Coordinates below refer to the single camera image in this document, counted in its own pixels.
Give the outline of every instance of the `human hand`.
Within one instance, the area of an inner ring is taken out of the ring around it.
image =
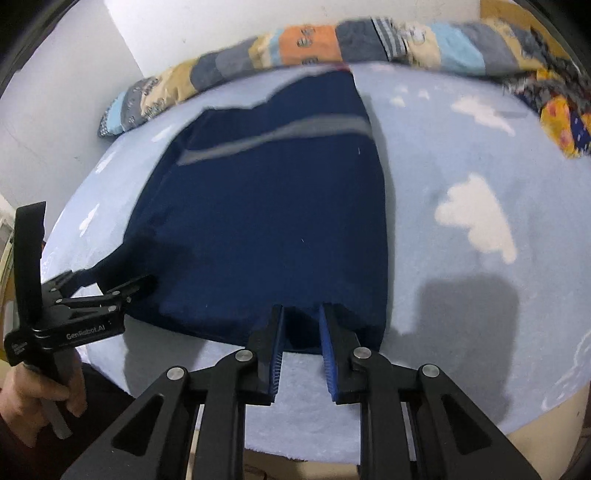
[[[65,401],[72,415],[86,411],[86,389],[80,355],[74,351],[73,373],[67,386],[19,364],[12,367],[0,390],[0,416],[13,434],[28,447],[34,447],[39,431],[49,424],[40,399]]]

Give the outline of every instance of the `dark clothing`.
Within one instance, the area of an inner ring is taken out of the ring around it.
[[[66,469],[133,402],[90,365],[83,364],[88,408],[79,419],[68,414],[72,436],[59,440],[50,426],[39,433],[35,448],[21,443],[0,417],[0,479],[59,480]]]
[[[275,304],[286,350],[320,353],[319,308],[378,350],[386,326],[384,175],[349,71],[309,76],[249,109],[206,110],[169,145],[123,244],[91,271],[101,290],[152,274],[128,313],[246,345]]]

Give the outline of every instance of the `patchwork quilt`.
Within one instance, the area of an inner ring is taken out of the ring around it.
[[[568,157],[591,144],[590,83],[557,59],[535,31],[497,18],[454,24],[371,17],[336,25],[294,25],[206,53],[121,92],[100,120],[100,137],[136,128],[212,87],[278,67],[383,61],[503,81],[540,116]]]

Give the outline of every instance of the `bed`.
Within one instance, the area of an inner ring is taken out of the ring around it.
[[[237,80],[119,137],[58,219],[43,279],[91,267],[121,243],[160,155],[204,108],[256,105],[329,68]],[[565,160],[538,116],[499,85],[385,63],[351,69],[385,174],[390,281],[381,353],[413,368],[440,365],[514,432],[591,378],[591,166]],[[128,317],[123,336],[85,354],[137,396],[170,365],[209,367],[235,349]],[[359,413],[332,404],[321,357],[287,353],[276,403],[247,409],[245,442],[290,458],[358,463]]]

